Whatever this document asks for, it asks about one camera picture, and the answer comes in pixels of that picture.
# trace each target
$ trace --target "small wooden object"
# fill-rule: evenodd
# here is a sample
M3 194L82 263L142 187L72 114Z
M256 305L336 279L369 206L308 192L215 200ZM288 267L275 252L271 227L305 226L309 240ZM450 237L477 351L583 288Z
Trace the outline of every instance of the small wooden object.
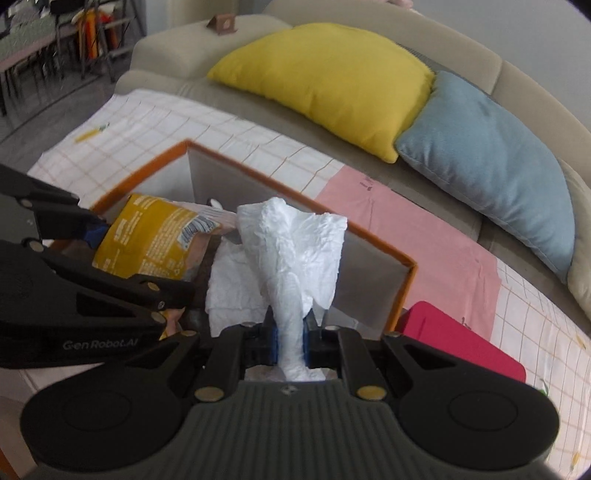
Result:
M216 31L218 35L227 35L236 31L236 15L234 14L219 14L214 17L207 24L208 28Z

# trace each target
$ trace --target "yellow pillow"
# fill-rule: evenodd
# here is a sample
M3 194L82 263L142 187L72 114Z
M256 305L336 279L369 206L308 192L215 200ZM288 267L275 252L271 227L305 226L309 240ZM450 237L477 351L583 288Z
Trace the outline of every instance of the yellow pillow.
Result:
M276 100L388 163L398 158L394 141L427 102L433 76L393 41L328 23L263 37L207 74Z

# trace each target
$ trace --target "barcode label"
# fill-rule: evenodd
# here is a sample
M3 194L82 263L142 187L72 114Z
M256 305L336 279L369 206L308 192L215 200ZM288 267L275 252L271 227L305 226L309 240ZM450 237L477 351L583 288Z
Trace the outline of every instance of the barcode label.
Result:
M195 218L193 218L193 220L183 227L180 235L177 238L177 242L179 242L183 250L187 250L189 245L191 245L191 240L193 240L193 237L196 233L211 233L218 226L219 223L201 215L197 215Z

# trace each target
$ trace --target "yellow snack bag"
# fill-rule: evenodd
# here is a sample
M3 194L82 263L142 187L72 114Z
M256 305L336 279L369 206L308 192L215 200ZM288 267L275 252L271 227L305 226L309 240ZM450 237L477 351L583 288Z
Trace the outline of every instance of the yellow snack bag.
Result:
M93 265L118 277L136 273L180 280L199 264L222 225L202 213L133 194L105 235Z

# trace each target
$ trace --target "blue pillow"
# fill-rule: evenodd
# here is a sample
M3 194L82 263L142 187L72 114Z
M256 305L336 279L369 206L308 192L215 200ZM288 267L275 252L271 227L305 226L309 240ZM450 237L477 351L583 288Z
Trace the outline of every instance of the blue pillow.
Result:
M526 246L566 282L573 205L552 152L521 121L449 72L396 140L415 170Z

